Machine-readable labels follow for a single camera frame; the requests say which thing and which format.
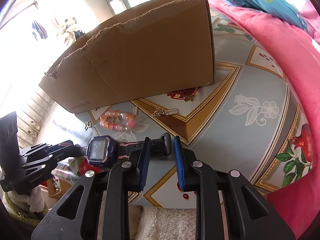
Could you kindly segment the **purple kids smartwatch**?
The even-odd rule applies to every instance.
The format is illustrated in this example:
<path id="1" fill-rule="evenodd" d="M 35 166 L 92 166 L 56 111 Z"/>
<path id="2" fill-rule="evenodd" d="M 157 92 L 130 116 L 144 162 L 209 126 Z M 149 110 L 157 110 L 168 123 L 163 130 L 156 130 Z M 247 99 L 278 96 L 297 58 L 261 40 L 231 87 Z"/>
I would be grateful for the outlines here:
<path id="1" fill-rule="evenodd" d="M 116 161 L 128 159 L 132 152 L 141 151 L 144 141 L 118 142 L 109 135 L 94 137 L 87 146 L 86 158 L 91 166 L 111 167 Z M 153 158 L 164 158 L 171 154 L 171 136 L 165 132 L 151 140 Z"/>

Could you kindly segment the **white glove hand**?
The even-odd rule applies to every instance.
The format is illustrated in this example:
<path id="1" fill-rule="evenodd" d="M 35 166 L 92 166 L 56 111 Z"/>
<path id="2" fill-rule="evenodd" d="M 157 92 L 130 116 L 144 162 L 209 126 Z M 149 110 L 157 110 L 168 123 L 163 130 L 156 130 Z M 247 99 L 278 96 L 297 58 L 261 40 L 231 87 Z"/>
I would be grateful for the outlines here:
<path id="1" fill-rule="evenodd" d="M 41 187 L 37 186 L 31 190 L 31 193 L 19 195 L 16 191 L 8 192 L 10 200 L 20 209 L 32 213 L 42 212 L 45 207 L 45 200 L 42 196 Z"/>

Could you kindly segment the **white fluffy towel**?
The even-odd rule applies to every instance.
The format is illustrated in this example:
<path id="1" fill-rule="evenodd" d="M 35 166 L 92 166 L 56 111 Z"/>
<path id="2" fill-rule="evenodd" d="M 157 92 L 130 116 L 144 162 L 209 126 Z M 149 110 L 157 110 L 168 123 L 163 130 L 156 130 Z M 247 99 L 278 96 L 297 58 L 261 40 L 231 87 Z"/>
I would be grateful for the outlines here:
<path id="1" fill-rule="evenodd" d="M 196 209 L 129 204 L 130 239 L 195 239 Z"/>

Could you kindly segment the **fruit pattern tablecloth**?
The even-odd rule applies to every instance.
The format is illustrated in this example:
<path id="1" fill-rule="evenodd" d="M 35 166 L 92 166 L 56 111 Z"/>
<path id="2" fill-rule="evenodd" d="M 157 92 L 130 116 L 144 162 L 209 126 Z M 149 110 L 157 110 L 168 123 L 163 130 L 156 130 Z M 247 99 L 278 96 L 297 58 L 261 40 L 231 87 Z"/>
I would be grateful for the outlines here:
<path id="1" fill-rule="evenodd" d="M 215 10 L 210 16 L 214 83 L 89 110 L 95 123 L 120 119 L 98 133 L 133 142 L 167 132 L 212 168 L 239 170 L 262 193 L 297 185 L 309 178 L 315 150 L 284 67 L 230 18 Z"/>

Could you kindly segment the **brown cardboard box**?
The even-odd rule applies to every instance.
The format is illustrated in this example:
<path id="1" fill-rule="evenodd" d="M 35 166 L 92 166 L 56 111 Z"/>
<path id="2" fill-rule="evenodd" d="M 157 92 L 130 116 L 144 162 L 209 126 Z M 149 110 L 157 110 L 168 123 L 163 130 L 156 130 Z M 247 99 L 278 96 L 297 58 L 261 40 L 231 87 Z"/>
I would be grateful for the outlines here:
<path id="1" fill-rule="evenodd" d="M 71 113 L 215 81 L 208 0 L 151 0 L 71 45 L 40 87 Z"/>

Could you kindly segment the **white narrow cabinet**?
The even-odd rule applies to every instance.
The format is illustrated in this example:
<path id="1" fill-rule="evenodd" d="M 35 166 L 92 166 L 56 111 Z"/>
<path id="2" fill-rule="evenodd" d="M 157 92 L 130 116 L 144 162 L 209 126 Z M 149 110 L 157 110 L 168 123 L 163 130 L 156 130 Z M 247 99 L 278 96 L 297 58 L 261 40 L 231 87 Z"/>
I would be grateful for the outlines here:
<path id="1" fill-rule="evenodd" d="M 115 15 L 131 8 L 128 0 L 112 0 L 110 1 L 110 6 Z"/>

